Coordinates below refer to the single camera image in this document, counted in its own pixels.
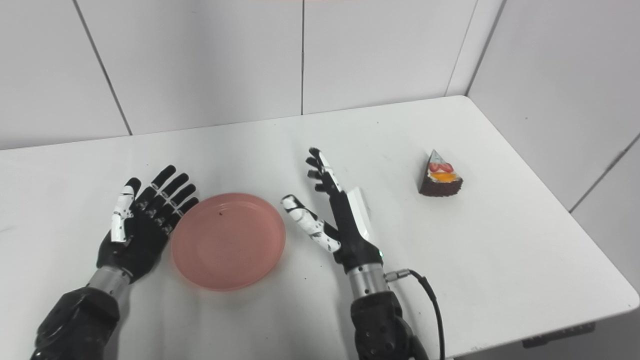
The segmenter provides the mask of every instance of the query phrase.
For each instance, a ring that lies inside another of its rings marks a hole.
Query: silver cylindrical joint
[[[364,264],[351,269],[347,275],[349,276],[354,299],[389,291],[382,264]]]
[[[130,281],[131,277],[124,270],[112,266],[103,266],[95,271],[87,286],[102,290],[117,301],[120,301],[120,297]]]

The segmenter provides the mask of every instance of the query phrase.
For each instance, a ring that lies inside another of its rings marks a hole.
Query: white finger segment
[[[282,206],[318,245],[331,253],[340,250],[340,242],[324,232],[324,220],[315,217],[294,196],[290,195],[282,199]]]
[[[126,243],[127,238],[124,233],[124,220],[133,217],[131,203],[133,202],[133,188],[129,185],[122,189],[122,193],[118,196],[116,207],[111,216],[111,242]]]

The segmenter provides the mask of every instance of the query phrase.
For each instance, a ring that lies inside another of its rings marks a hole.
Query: white table
[[[411,267],[431,281],[449,357],[638,306],[631,285],[475,105],[450,97],[0,152],[3,357],[28,358],[58,297],[91,276],[126,180],[149,182],[173,163],[201,198],[247,192],[274,204],[287,226],[284,254],[257,284],[215,293],[186,284],[165,252],[132,287],[109,352],[121,360],[356,359],[342,267],[279,206],[294,193],[332,219],[306,178],[311,145],[343,186],[362,187],[385,268]],[[464,178],[457,196],[418,194],[432,148]],[[414,280],[392,289],[435,358],[427,296]]]

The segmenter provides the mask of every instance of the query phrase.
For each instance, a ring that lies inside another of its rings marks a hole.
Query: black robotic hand
[[[320,180],[316,191],[326,192],[337,230],[307,209],[295,196],[287,195],[282,199],[285,210],[297,221],[309,236],[321,246],[333,253],[338,264],[342,264],[344,272],[365,264],[382,265],[380,250],[370,240],[369,217],[362,200],[360,189],[345,192],[338,183],[333,169],[320,150],[309,149],[312,156],[307,163],[314,169],[307,176]]]
[[[100,360],[120,320],[124,288],[149,273],[182,216],[198,203],[189,177],[166,167],[135,199],[140,180],[131,178],[118,197],[111,230],[100,245],[98,270],[84,288],[64,294],[38,328],[32,360]]]
[[[151,271],[169,240],[169,234],[182,216],[198,203],[198,199],[192,197],[180,206],[195,192],[193,184],[173,195],[189,180],[185,173],[162,188],[175,171],[173,165],[166,167],[135,200],[140,180],[135,177],[129,180],[114,210],[111,230],[100,245],[98,268],[112,266],[125,270],[131,277],[131,283]]]
[[[345,192],[326,158],[309,149],[307,163],[314,169],[308,176],[320,180],[316,191],[326,192],[337,229],[318,219],[295,196],[282,199],[286,212],[320,246],[333,253],[349,277],[354,301],[351,321],[361,360],[427,360],[418,338],[402,318],[402,308],[387,285],[382,254],[373,245],[369,217],[358,188]]]

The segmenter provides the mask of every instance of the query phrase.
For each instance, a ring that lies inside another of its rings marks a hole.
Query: robot finger
[[[315,170],[309,170],[307,172],[307,177],[311,179],[322,180],[322,175],[320,175],[320,172]]]
[[[184,199],[189,197],[191,194],[195,193],[195,191],[196,191],[196,186],[194,184],[188,184],[187,186],[183,187],[183,189],[180,190],[177,194],[175,194],[174,197],[170,199],[171,205],[177,208],[184,201]]]
[[[339,233],[333,226],[319,219],[316,214],[307,209],[293,195],[285,196],[282,198],[281,203],[289,216],[291,216],[318,245],[331,253],[340,250],[342,245],[340,241],[338,241]]]
[[[309,149],[309,154],[313,155],[313,157],[307,158],[307,163],[312,165],[311,163],[313,161],[311,160],[315,160],[315,163],[317,163],[318,172],[321,176],[324,187],[326,188],[326,192],[329,193],[329,195],[341,192],[342,188],[338,183],[338,179],[335,177],[333,169],[331,168],[331,165],[329,165],[329,161],[327,161],[324,154],[315,147]]]
[[[198,198],[197,197],[192,197],[189,200],[187,200],[177,211],[176,213],[178,215],[180,215],[180,217],[183,217],[184,214],[187,213],[187,211],[189,211],[192,207],[196,206],[196,204],[198,204]]]
[[[158,213],[158,211],[162,209],[164,204],[166,204],[166,199],[162,195],[156,195],[149,206],[145,208],[145,213],[150,218],[153,218]]]
[[[115,209],[111,215],[111,242],[122,244],[127,242],[125,221],[132,217],[131,204],[141,185],[142,183],[137,177],[132,177],[125,184],[120,196],[118,196]]]
[[[169,165],[164,170],[160,171],[160,174],[156,176],[156,178],[151,182],[151,186],[159,190],[160,187],[164,184],[165,181],[169,180],[171,175],[175,173],[176,169],[173,165]]]
[[[187,181],[189,181],[189,176],[185,173],[181,173],[173,179],[169,185],[165,186],[160,194],[162,194],[165,199],[168,199],[180,186],[186,184]]]
[[[315,158],[312,158],[311,156],[309,156],[306,160],[305,163],[313,166],[314,168],[320,170],[320,164],[318,163],[318,161]]]
[[[160,211],[156,214],[154,221],[156,224],[162,226],[164,222],[173,214],[175,208],[171,204],[165,204]]]
[[[138,209],[144,210],[147,208],[149,203],[153,201],[154,197],[157,195],[160,187],[175,173],[176,169],[173,165],[169,165],[164,170],[160,171],[160,174],[156,176],[153,181],[151,181],[151,185],[146,187],[144,191],[140,194],[140,196],[135,201],[135,206]]]
[[[196,197],[192,197],[187,200],[179,209],[171,214],[167,221],[164,222],[162,227],[163,231],[166,234],[170,234],[175,229],[175,226],[178,224],[180,219],[182,219],[184,214],[186,214],[187,211],[189,211],[192,207],[196,206],[196,204],[198,204],[198,198]]]

